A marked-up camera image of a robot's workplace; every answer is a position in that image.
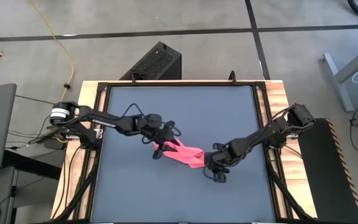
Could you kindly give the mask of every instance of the desk leg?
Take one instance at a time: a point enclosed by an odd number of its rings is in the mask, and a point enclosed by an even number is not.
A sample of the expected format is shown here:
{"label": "desk leg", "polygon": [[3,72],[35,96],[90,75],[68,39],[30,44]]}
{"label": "desk leg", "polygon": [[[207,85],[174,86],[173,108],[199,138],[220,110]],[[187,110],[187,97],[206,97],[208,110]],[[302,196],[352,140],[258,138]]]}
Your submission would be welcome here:
{"label": "desk leg", "polygon": [[5,150],[2,166],[13,166],[18,170],[59,180],[61,168]]}
{"label": "desk leg", "polygon": [[353,104],[349,97],[349,93],[346,90],[344,82],[356,74],[356,72],[358,72],[358,56],[351,60],[340,71],[338,71],[336,68],[335,63],[329,53],[323,54],[323,57],[326,62],[328,77],[333,84],[334,89],[337,91],[337,93],[339,93],[345,110],[347,112],[354,111]]}

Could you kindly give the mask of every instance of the gray floor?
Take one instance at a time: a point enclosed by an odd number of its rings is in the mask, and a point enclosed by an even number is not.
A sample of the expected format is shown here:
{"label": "gray floor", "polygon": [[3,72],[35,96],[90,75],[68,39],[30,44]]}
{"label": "gray floor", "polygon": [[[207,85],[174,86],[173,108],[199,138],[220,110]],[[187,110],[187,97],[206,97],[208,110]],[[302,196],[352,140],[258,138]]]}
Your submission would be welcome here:
{"label": "gray floor", "polygon": [[[251,0],[258,27],[332,26],[358,24],[346,0]],[[244,0],[36,0],[57,34],[97,34],[155,30],[250,28]],[[0,0],[0,37],[49,35],[28,1]],[[305,103],[316,117],[331,118],[358,189],[358,153],[349,140],[349,114],[329,84],[321,61],[331,53],[343,67],[358,54],[358,29],[260,33],[271,79],[283,80],[290,103]],[[64,40],[75,60],[76,76],[67,99],[76,100],[83,80],[120,78],[156,42],[183,54],[183,79],[263,79],[252,33],[171,35]],[[58,101],[70,76],[64,52],[55,42],[0,42],[0,84],[17,83],[17,94]],[[347,83],[358,105],[358,85]],[[11,129],[36,133],[49,105],[17,99]],[[358,146],[358,128],[354,141]],[[34,156],[42,146],[21,149]],[[63,154],[45,158],[54,164]],[[30,182],[23,178],[23,185]],[[57,183],[45,180],[29,189],[46,192],[37,206],[19,209],[18,223],[45,221]]]}

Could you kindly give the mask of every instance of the desk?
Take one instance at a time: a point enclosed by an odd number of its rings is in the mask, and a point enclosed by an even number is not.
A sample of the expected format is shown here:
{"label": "desk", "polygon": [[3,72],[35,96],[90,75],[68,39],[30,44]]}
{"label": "desk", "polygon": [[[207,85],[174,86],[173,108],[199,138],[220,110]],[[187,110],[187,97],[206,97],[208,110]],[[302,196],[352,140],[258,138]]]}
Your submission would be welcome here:
{"label": "desk", "polygon": [[338,70],[333,58],[329,53],[324,53],[323,58],[326,64],[326,70],[334,89],[341,97],[341,101],[344,105],[346,112],[354,111],[352,101],[349,97],[349,93],[345,87],[345,81],[350,79],[356,72],[358,72],[358,56],[351,60],[345,67]]}
{"label": "desk", "polygon": [[[246,80],[247,82],[255,82],[255,80]],[[78,99],[79,105],[87,105],[90,107],[94,106],[94,101],[96,99],[97,89],[98,89],[98,83],[99,82],[109,82],[109,83],[128,83],[131,81],[84,81],[83,85],[81,87],[81,93],[80,97]],[[160,81],[160,80],[150,80],[150,81],[139,81],[139,82],[166,82],[166,81]],[[170,82],[231,82],[230,80],[172,80]],[[266,89],[267,89],[267,95],[268,100],[270,103],[270,109],[272,111],[272,114],[275,114],[279,112],[280,110],[288,107],[288,101],[287,96],[285,94],[284,84],[282,81],[266,81],[265,82]],[[104,99],[106,97],[106,92],[102,91],[99,102],[99,110],[103,109],[104,105]],[[267,113],[264,108],[264,101],[261,94],[261,91],[258,92],[258,98],[259,103],[261,105],[262,110],[262,118],[263,121],[267,122]],[[67,147],[67,153],[66,153],[66,161],[65,161],[65,169],[62,169],[62,172],[66,172],[65,177],[67,182],[68,177],[68,170],[69,170],[69,164],[71,160],[73,160],[71,165],[71,173],[70,173],[70,187],[68,189],[68,202],[72,199],[75,193],[75,189],[78,183],[78,180],[81,175],[81,170],[83,167],[84,162],[84,156],[85,151],[80,150],[77,152],[76,156],[73,158],[73,154],[77,147],[80,145],[80,142],[78,140],[73,140],[68,143]],[[300,152],[300,148],[298,145],[297,140],[288,140],[288,145],[298,152]],[[286,149],[283,149],[282,151],[282,164],[283,164],[283,170],[285,174],[285,180],[287,182],[287,187],[291,194],[294,196],[296,201],[304,208],[304,210],[309,213],[312,217],[316,217],[316,211],[314,209],[313,199],[311,196],[310,188],[308,179],[306,176],[305,167],[303,165],[303,161],[295,154],[293,154],[291,151],[287,151]],[[88,167],[90,170],[90,167],[92,166],[92,162],[88,164]],[[278,200],[280,204],[280,214],[282,217],[286,217],[285,213],[285,206],[283,202],[283,197],[278,189],[276,189]],[[66,196],[66,189],[63,192],[63,174],[60,175],[60,181],[57,189],[57,194],[55,197],[55,202],[53,205],[52,214],[55,213],[56,209],[58,208],[58,204],[60,201],[60,198],[63,194],[63,197]],[[85,217],[86,212],[86,204],[88,199],[89,191],[87,190],[83,196],[83,199],[81,201],[81,209],[79,213],[79,218]],[[57,211],[57,215],[59,215],[64,209],[64,206],[60,206],[60,208]]]}

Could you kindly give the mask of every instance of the wooden table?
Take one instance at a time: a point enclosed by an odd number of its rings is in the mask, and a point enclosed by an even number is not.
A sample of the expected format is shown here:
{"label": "wooden table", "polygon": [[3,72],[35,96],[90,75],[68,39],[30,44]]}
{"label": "wooden table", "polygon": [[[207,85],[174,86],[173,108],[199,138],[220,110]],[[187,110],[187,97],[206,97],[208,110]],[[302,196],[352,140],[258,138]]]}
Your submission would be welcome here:
{"label": "wooden table", "polygon": [[[242,80],[247,82],[255,82],[260,80]],[[94,101],[96,99],[96,92],[99,82],[109,82],[109,83],[128,83],[131,81],[122,80],[122,81],[84,81],[81,87],[81,93],[80,97],[78,99],[79,105],[86,105],[93,107]],[[166,80],[144,80],[144,81],[138,81],[138,82],[166,82]],[[171,82],[231,82],[229,80],[172,80]],[[288,107],[288,101],[287,96],[285,94],[284,84],[282,81],[260,81],[265,82],[267,87],[267,94],[268,94],[268,100],[270,103],[270,109],[272,111],[272,114],[275,114],[282,109],[285,109]],[[101,93],[101,102],[99,105],[101,105],[98,109],[102,110],[104,105],[104,99],[106,97],[106,92],[102,91]],[[259,102],[261,105],[262,110],[262,117],[264,123],[267,122],[266,118],[266,111],[264,108],[264,101],[262,98],[262,92],[258,92]],[[296,151],[300,153],[300,148],[298,145],[297,140],[291,140],[288,139],[287,141],[288,146],[292,147]],[[77,147],[80,145],[79,140],[72,140],[68,143],[67,151],[66,151],[66,161],[65,161],[65,169],[62,169],[62,174],[60,175],[60,181],[58,185],[58,189],[56,192],[55,202],[53,205],[52,215],[55,213],[55,210],[58,207],[60,197],[63,194],[63,198],[66,197],[66,189],[67,184],[65,188],[65,192],[63,192],[63,172],[66,170],[66,182],[68,177],[68,170],[69,170],[69,164],[70,161],[73,159],[73,163],[71,165],[71,171],[70,171],[70,187],[68,189],[68,200],[67,204],[70,202],[72,197],[75,193],[75,188],[78,183],[78,180],[81,175],[81,169],[83,166],[84,156],[85,156],[85,150],[80,150],[77,152],[76,156],[73,158],[73,154]],[[301,158],[299,158],[294,152],[291,152],[289,150],[286,150],[283,148],[282,151],[282,164],[283,164],[283,170],[285,173],[285,180],[287,182],[288,190],[291,192],[291,194],[294,196],[296,201],[303,207],[306,213],[311,215],[312,217],[316,217],[316,210],[314,209],[313,199],[311,197],[311,192],[309,188],[308,179],[306,176],[305,167],[303,165],[303,161]],[[93,161],[90,161],[89,163],[89,169],[92,166]],[[280,213],[282,214],[282,217],[286,217],[285,213],[285,207],[283,202],[283,197],[281,192],[276,188],[278,200],[280,204]],[[80,216],[79,218],[85,217],[85,210],[86,210],[86,202],[88,198],[88,190],[85,192],[83,199],[81,201],[81,210],[80,210]],[[58,216],[64,209],[64,199],[62,202],[62,205],[58,209],[57,215]]]}

